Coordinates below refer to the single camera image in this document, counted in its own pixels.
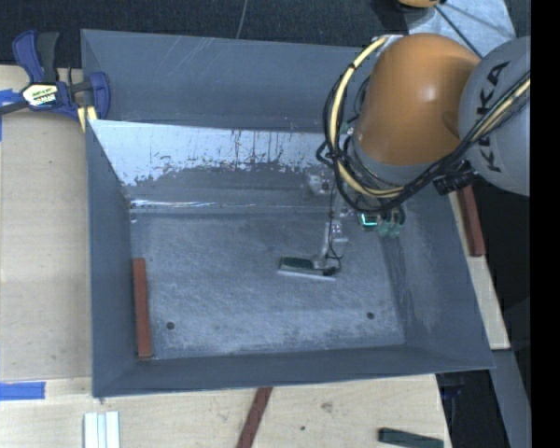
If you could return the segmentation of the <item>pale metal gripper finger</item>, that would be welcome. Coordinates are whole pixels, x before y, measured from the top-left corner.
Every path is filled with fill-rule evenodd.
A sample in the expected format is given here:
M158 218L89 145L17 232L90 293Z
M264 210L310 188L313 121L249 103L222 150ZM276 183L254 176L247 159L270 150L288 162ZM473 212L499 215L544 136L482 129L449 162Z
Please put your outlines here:
M331 193L331 177L325 173L310 173L307 185L315 197L329 196Z
M341 267L349 239L341 222L327 222L318 253L314 257L314 266L318 270L338 270Z

